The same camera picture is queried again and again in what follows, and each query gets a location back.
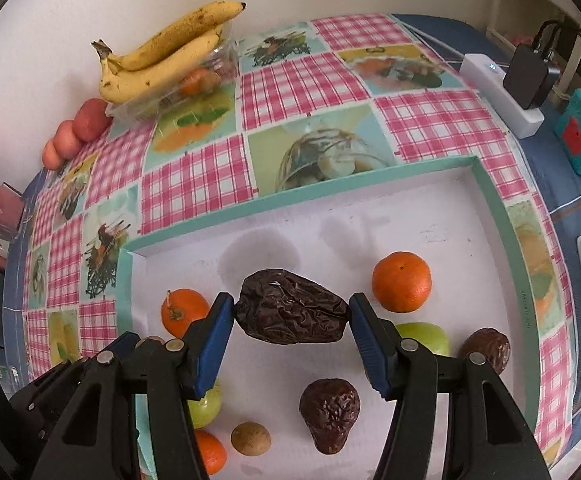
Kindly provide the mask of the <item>dark wrinkled avocado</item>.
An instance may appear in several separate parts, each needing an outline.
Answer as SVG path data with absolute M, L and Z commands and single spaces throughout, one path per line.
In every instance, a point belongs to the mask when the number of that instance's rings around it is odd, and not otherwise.
M 496 374 L 501 375 L 511 357 L 511 343 L 505 334 L 495 328 L 484 327 L 476 330 L 463 342 L 458 355 L 464 358 L 473 352 L 481 353 Z
M 233 313 L 248 336 L 269 344 L 336 342 L 351 318 L 345 300 L 284 269 L 247 276 Z
M 340 378 L 315 380 L 300 396 L 299 412 L 315 448 L 322 454 L 339 453 L 359 418 L 361 399 L 356 388 Z

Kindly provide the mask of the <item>green apple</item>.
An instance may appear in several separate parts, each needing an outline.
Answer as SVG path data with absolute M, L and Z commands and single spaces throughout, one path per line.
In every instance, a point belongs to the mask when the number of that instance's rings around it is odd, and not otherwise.
M 401 323 L 395 326 L 402 338 L 411 338 L 437 356 L 450 356 L 450 338 L 438 325 L 427 322 Z
M 219 415 L 222 408 L 222 390 L 219 384 L 215 384 L 198 401 L 188 400 L 188 411 L 195 429 L 207 427 Z

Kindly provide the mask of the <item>brown longan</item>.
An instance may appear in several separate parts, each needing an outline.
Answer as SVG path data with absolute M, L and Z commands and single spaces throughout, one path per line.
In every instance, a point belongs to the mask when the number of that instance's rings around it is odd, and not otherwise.
M 242 422 L 231 434 L 231 444 L 235 451 L 245 456 L 260 456 L 272 446 L 269 430 L 258 422 Z

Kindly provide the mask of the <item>orange mandarin with stem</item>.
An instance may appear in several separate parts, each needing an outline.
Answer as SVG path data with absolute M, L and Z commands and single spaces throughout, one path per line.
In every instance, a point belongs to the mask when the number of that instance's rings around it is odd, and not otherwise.
M 196 290 L 190 288 L 168 290 L 161 304 L 161 322 L 169 334 L 180 338 L 193 322 L 205 318 L 209 311 L 208 301 Z

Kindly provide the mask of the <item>white tray teal rim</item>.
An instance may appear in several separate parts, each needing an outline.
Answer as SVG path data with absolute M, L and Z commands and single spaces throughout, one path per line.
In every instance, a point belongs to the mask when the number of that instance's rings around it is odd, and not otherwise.
M 503 382 L 529 425 L 540 397 L 539 331 L 530 279 L 506 207 L 473 156 L 393 166 L 257 198 L 131 240 L 120 252 L 120 330 L 164 336 L 169 290 L 208 300 L 237 295 L 248 275 L 285 269 L 349 298 L 371 292 L 376 263 L 412 252 L 427 263 L 432 292 L 413 313 L 458 348 L 493 327 L 511 341 Z M 299 413 L 301 393 L 321 378 L 351 382 L 361 413 L 343 450 L 320 453 Z M 228 442 L 242 422 L 269 430 L 258 457 L 228 452 L 224 479 L 368 479 L 393 405 L 366 379 L 351 334 L 334 344 L 277 346 L 234 328 L 219 372 L 222 408 L 210 432 Z

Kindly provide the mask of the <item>small red apple left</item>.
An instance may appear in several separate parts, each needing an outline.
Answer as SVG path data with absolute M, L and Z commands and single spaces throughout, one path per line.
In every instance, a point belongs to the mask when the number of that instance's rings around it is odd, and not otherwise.
M 53 139 L 48 140 L 44 145 L 42 162 L 43 166 L 50 171 L 57 171 L 64 166 L 65 159 L 57 151 Z

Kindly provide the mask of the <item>middle red apple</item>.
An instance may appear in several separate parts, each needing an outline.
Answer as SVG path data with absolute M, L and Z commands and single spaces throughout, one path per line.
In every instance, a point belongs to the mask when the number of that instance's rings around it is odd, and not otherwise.
M 82 141 L 74 132 L 74 121 L 67 119 L 61 122 L 53 138 L 57 154 L 62 159 L 71 160 L 79 154 L 82 148 Z

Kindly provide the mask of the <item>large red apple right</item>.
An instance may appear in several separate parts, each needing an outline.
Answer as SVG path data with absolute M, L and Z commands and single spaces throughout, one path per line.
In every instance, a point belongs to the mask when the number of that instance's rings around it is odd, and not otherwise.
M 101 99 L 85 101 L 74 116 L 74 134 L 84 143 L 98 139 L 112 123 L 106 114 L 107 103 Z

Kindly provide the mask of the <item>lower yellow banana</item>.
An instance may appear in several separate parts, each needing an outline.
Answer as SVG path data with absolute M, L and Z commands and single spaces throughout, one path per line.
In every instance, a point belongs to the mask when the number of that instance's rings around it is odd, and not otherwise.
M 93 41 L 92 46 L 100 57 L 100 96 L 112 104 L 123 104 L 138 96 L 167 84 L 194 70 L 220 44 L 223 26 L 218 25 L 188 44 L 184 44 L 162 61 L 141 70 L 115 68 L 112 50 L 103 41 Z

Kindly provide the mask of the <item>yellow banana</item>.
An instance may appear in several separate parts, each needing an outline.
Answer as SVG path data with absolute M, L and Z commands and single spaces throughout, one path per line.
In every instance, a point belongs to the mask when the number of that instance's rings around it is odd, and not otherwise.
M 93 41 L 92 46 L 100 57 L 100 96 L 112 104 L 123 104 L 138 96 L 167 84 L 194 70 L 220 44 L 223 26 L 218 25 L 188 44 L 184 44 L 162 61 L 141 70 L 115 68 L 112 50 L 103 41 Z
M 103 40 L 92 42 L 92 47 L 101 60 L 109 58 L 123 70 L 136 72 L 168 58 L 180 47 L 185 46 L 209 30 L 216 28 L 243 12 L 247 3 L 234 0 L 218 0 L 201 6 L 199 9 L 181 16 L 166 28 L 157 32 L 141 47 L 128 54 L 113 54 Z

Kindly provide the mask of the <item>black power adapter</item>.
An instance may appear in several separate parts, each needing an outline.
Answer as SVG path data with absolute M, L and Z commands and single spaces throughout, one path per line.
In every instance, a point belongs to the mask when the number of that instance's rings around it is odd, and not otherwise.
M 521 44 L 503 79 L 503 88 L 523 109 L 540 107 L 560 77 L 560 69 L 539 51 Z

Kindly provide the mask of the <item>white power strip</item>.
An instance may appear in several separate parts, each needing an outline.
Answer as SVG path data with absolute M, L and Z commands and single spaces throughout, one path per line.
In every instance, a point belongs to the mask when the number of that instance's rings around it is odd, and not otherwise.
M 491 104 L 507 128 L 518 139 L 534 136 L 544 122 L 544 115 L 538 108 L 524 110 L 504 89 L 505 72 L 488 55 L 467 53 L 461 61 L 459 74 L 475 87 Z

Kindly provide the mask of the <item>checkered fruit-print tablecloth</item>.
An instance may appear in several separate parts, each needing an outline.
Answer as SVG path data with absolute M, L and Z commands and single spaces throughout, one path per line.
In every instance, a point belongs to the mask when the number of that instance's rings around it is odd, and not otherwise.
M 337 119 L 386 162 L 467 155 L 488 171 L 531 280 L 541 370 L 535 435 L 555 463 L 572 431 L 568 271 L 520 143 L 459 76 L 457 58 L 404 18 L 351 14 L 247 37 L 220 57 L 216 74 L 216 90 L 203 92 L 194 78 L 173 104 L 115 120 L 64 169 L 29 184 L 4 292 L 7 361 L 19 376 L 36 378 L 62 350 L 89 356 L 115 337 L 117 260 L 94 273 L 86 253 L 114 200 L 130 200 L 138 234 L 252 200 L 272 185 L 257 144 L 285 126 Z

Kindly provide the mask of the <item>clear plastic fruit container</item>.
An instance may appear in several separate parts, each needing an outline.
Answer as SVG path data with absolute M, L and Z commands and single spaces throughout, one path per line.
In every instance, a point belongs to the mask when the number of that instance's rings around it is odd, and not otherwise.
M 188 73 L 160 89 L 138 96 L 124 104 L 108 104 L 106 115 L 116 122 L 132 126 L 145 122 L 171 108 L 218 90 L 233 82 L 238 73 L 238 49 L 234 39 L 223 39 L 204 60 Z

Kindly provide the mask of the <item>upper yellow banana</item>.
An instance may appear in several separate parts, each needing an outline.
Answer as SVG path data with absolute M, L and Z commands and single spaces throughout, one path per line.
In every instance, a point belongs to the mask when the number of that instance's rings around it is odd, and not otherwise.
M 201 6 L 199 9 L 181 16 L 166 28 L 157 32 L 141 47 L 128 54 L 113 54 L 103 40 L 92 42 L 92 47 L 101 60 L 109 58 L 123 70 L 136 72 L 168 58 L 180 47 L 185 46 L 209 30 L 216 28 L 243 12 L 247 3 L 234 0 L 218 0 Z

